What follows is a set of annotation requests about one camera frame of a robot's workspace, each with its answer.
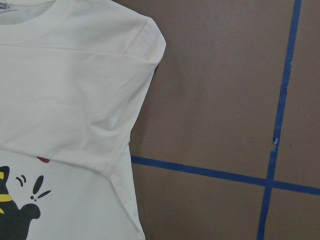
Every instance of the black cat graphic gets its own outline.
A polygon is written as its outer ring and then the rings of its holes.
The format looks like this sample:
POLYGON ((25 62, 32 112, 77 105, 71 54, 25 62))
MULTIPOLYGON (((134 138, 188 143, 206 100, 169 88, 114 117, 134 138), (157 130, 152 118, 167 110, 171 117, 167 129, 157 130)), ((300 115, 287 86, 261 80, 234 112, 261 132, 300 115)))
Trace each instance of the black cat graphic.
MULTIPOLYGON (((7 166, 0 167, 0 240, 26 240, 31 220, 38 219, 41 213, 35 204, 26 204, 18 209, 6 187, 9 171, 7 166)), ((38 190, 40 188, 39 184, 34 187, 38 190)))

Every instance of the ribbed neckline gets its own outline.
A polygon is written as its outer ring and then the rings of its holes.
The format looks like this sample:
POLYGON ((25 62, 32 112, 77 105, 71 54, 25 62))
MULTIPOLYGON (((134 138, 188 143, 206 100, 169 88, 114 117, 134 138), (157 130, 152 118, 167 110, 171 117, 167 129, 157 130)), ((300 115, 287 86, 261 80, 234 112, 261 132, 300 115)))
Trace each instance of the ribbed neckline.
MULTIPOLYGON (((38 5, 53 0, 0 0, 13 5, 38 5)), ((0 24, 0 44, 20 42, 35 37, 59 23, 70 11, 76 0, 55 0, 41 15, 16 24, 0 24)))

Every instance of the blue line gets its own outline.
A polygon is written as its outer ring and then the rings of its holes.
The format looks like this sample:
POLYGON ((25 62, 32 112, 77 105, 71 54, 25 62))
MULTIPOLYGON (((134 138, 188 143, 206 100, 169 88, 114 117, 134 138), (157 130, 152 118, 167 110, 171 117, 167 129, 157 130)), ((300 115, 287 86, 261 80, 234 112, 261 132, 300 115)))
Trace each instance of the blue line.
POLYGON ((316 188, 312 186, 303 186, 303 185, 296 185, 296 184, 287 183, 287 182, 274 181, 273 188, 320 196, 320 188, 316 188))
POLYGON ((230 181, 253 184, 258 186, 265 186, 265 182, 266 182, 266 180, 263 178, 240 175, 240 174, 224 172, 224 171, 211 170, 207 168, 183 165, 183 164, 167 162, 167 161, 147 159, 147 158, 138 157, 138 156, 131 156, 131 162, 133 164, 151 166, 151 167, 156 167, 161 169, 169 169, 169 170, 178 171, 178 172, 202 175, 202 176, 207 176, 211 178, 230 180, 230 181))
POLYGON ((281 129, 282 129, 285 107, 286 107, 287 88, 290 80, 291 63, 292 63, 292 60, 294 57, 294 51, 295 51, 295 43, 296 43, 296 37, 298 32, 301 3, 302 3, 302 0, 294 1, 289 41, 287 45, 282 83, 281 83, 281 89, 280 89, 280 95, 279 95, 279 102, 278 102, 278 107, 277 107, 277 112, 275 117, 275 124, 274 124, 273 143, 275 144, 275 147, 270 153, 270 159, 269 159, 269 165, 267 170, 267 177, 265 182, 265 189, 264 189, 264 195, 263 195, 262 207, 261 207, 261 213, 260 213, 259 227, 258 227, 258 233, 257 233, 257 240, 263 240, 265 238, 266 219, 269 211, 272 188, 273 188, 274 179, 275 179, 276 163, 278 158, 278 148, 280 143, 281 129))

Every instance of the white t-shirt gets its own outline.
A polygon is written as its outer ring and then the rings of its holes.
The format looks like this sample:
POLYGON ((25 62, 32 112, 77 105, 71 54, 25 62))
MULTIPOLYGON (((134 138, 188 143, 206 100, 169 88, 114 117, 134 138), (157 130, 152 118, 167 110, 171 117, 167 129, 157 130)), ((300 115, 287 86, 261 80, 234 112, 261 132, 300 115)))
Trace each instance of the white t-shirt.
POLYGON ((0 239, 144 240, 128 144, 162 33, 111 0, 0 8, 0 239))

